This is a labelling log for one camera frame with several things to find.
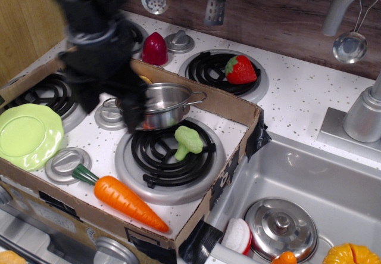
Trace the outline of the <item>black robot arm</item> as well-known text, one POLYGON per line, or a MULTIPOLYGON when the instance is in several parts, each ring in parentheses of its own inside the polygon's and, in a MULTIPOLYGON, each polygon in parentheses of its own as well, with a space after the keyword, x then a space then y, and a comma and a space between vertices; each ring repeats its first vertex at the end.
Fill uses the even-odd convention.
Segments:
POLYGON ((143 122, 147 84, 132 70, 131 24, 120 12, 125 0, 56 0, 74 49, 58 54, 75 100, 91 113, 101 93, 119 101, 130 133, 143 122))

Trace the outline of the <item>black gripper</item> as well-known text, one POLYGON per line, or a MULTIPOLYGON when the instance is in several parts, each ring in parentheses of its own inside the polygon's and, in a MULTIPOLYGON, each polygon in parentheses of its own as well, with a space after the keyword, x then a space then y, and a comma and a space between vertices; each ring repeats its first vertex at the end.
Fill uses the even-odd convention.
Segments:
POLYGON ((148 101, 145 94, 129 94, 146 86, 131 68, 132 47, 130 26, 122 22, 109 40, 77 44, 74 49, 58 54, 67 83, 82 109, 93 111, 104 92, 120 98, 118 106, 129 133, 134 133, 143 122, 148 101))

